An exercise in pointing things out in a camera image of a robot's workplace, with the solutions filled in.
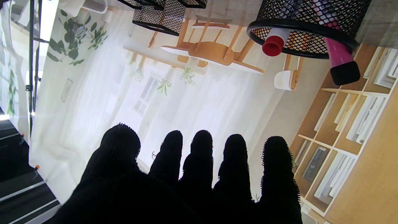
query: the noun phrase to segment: finger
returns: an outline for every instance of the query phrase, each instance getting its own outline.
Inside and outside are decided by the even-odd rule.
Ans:
[[[79,185],[94,179],[138,171],[140,148],[140,139],[129,126],[118,124],[107,130],[99,148],[91,155]]]
[[[181,152],[182,134],[180,131],[172,131],[164,138],[160,152],[150,167],[149,175],[174,187],[178,182]]]
[[[270,137],[264,144],[263,166],[258,204],[266,208],[270,218],[282,217],[284,223],[301,223],[300,193],[292,172],[293,157],[282,137]]]
[[[252,202],[246,142],[239,134],[231,135],[225,143],[219,181],[213,192],[233,201]]]
[[[181,191],[211,192],[212,181],[213,140],[208,131],[201,130],[193,137],[191,153],[185,159],[178,186]]]

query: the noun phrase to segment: black pole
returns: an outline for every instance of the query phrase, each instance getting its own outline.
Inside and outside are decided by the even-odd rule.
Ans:
[[[35,19],[35,1],[30,1],[30,21],[29,21],[29,85],[26,90],[29,91],[29,121],[30,134],[32,134],[32,83],[33,83],[33,32]]]
[[[41,1],[39,0],[39,38],[41,30]],[[38,42],[36,50],[36,64],[35,64],[35,97],[33,98],[33,111],[36,111],[36,100],[37,100],[37,81],[39,80],[39,53],[40,53],[40,42]]]

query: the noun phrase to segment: window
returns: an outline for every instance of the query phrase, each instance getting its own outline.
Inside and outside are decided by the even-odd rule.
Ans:
[[[156,87],[158,86],[158,82],[159,81],[156,78],[150,77],[146,83],[140,98],[134,106],[134,110],[140,115],[143,116],[145,114],[146,109],[155,93]]]

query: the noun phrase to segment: wooden chair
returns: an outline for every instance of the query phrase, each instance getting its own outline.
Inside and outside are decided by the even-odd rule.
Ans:
[[[296,70],[289,70],[291,55],[286,54],[283,71],[278,72],[274,78],[275,88],[283,90],[295,90],[302,69],[303,58],[299,57]]]

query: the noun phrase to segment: white wall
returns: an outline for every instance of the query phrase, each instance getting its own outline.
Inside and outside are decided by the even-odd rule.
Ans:
[[[281,99],[275,101],[278,104],[253,152],[249,153],[253,197],[256,194],[261,195],[260,181],[263,175],[261,156],[264,142],[271,136],[282,136],[289,145],[291,144],[329,69],[329,60],[304,58],[296,90],[285,91]]]

